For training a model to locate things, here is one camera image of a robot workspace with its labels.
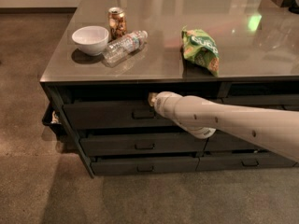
table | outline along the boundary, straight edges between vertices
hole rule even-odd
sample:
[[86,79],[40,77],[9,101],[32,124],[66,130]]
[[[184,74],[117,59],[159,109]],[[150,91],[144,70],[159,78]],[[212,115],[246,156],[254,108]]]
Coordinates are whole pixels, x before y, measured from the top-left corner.
[[[122,7],[128,31],[149,34],[143,50],[114,68],[81,53],[82,26],[108,29]],[[89,174],[193,172],[297,165],[216,132],[198,140],[149,106],[149,92],[174,91],[231,105],[297,110],[299,17],[269,0],[82,0],[40,79]],[[220,75],[182,59],[181,29],[216,41]]]

white bowl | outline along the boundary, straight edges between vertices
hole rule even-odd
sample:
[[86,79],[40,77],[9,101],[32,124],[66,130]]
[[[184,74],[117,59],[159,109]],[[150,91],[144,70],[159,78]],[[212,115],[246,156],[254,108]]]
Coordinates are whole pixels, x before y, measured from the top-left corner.
[[72,39],[82,52],[97,56],[108,43],[109,31],[102,26],[85,26],[73,33]]

can lid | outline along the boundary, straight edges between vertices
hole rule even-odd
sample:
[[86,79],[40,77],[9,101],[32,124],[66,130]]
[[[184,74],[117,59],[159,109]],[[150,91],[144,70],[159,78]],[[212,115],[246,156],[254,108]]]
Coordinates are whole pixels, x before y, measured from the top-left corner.
[[145,37],[148,38],[148,33],[146,31],[142,31],[144,33]]
[[123,12],[123,9],[121,7],[111,7],[109,9],[109,13],[112,13],[112,14],[120,14]]

baseboard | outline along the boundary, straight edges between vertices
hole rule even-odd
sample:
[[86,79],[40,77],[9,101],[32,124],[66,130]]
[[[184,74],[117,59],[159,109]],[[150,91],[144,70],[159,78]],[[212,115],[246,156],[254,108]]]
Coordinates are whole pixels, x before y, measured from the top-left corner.
[[0,7],[0,14],[74,13],[76,7]]

plastic water bottle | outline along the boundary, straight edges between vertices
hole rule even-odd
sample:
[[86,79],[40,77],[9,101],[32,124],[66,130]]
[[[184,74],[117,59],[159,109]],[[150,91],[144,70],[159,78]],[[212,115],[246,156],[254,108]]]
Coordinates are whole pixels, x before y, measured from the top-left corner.
[[103,51],[106,62],[110,65],[118,63],[134,50],[143,49],[147,37],[146,31],[135,31],[109,42]]

